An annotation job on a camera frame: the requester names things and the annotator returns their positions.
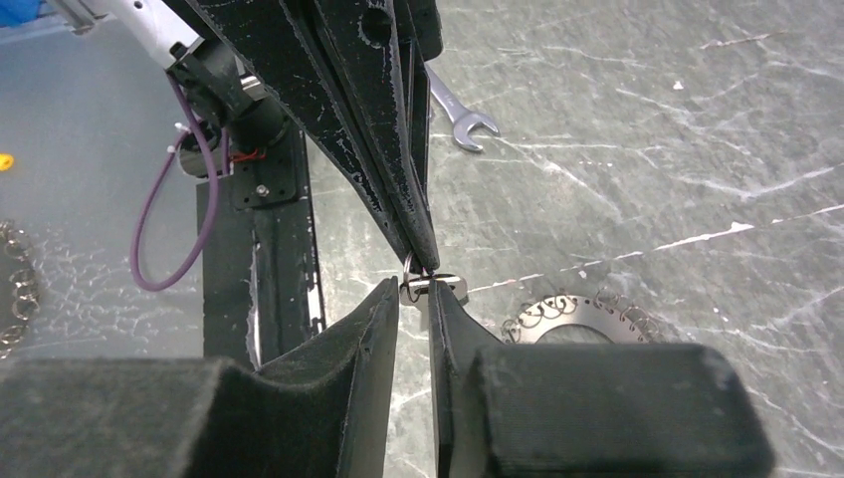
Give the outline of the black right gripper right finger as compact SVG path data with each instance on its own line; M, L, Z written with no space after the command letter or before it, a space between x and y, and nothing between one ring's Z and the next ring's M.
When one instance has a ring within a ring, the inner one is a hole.
M767 477L733 366L689 343L506 344L429 287L440 477Z

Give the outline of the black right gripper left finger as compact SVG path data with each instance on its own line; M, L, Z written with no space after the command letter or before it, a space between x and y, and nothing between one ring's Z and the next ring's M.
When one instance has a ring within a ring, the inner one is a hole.
M5 477L379 477L398 286L256 371L227 358L1 366Z

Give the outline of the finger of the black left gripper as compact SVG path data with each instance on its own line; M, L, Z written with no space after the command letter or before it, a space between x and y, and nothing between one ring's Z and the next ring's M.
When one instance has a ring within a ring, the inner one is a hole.
M292 21L350 140L344 174L397 257L440 265L426 190L429 81L412 1L293 1Z
M352 185L399 260L411 247L387 197L351 102L342 97L327 55L318 49L301 1L191 1L190 7L223 40L270 96Z

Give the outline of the steel ring disc with keyrings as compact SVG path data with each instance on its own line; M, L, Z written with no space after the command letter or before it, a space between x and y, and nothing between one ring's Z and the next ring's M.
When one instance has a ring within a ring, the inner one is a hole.
M658 319L606 287L592 295L560 291L525 304L514 318L503 322L501 336L509 344L535 344L547 333L563 327L587 329L616 344L666 340Z

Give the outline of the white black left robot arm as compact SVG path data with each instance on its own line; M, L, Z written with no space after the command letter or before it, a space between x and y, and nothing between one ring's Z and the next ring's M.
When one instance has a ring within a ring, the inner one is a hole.
M427 199L433 1L57 1L79 31L113 16L224 126L258 103L253 75L347 178L413 272L440 258Z

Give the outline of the large silver wrench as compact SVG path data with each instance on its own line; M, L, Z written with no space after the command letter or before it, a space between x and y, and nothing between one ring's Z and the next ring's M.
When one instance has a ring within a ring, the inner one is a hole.
M452 138L459 147L472 153L480 153L483 150L483 146L471 136L472 131L477 128L485 129L493 136L501 135L500 128L493 118L464 106L431 66L426 64L425 68L431 93L451 122Z

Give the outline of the blue bin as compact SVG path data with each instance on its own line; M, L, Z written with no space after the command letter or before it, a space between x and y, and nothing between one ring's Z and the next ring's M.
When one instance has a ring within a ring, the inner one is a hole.
M0 0L2 28L18 27L52 14L52 8L42 0Z

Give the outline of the loose coloured key tags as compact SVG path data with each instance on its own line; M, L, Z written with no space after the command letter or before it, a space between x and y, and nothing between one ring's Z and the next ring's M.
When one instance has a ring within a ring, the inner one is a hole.
M11 154L1 153L0 154L0 171L5 172L10 170L15 164L15 158Z

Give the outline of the bag of coloured key tags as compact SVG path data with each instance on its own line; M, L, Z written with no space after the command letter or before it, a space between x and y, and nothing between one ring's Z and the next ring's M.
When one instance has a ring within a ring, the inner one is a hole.
M40 312L32 242L11 219L1 220L1 360L23 342Z

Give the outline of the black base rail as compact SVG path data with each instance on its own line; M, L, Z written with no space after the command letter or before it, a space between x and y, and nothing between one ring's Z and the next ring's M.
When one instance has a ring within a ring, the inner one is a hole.
M202 253L202 351L257 369L326 328L305 135L218 180Z

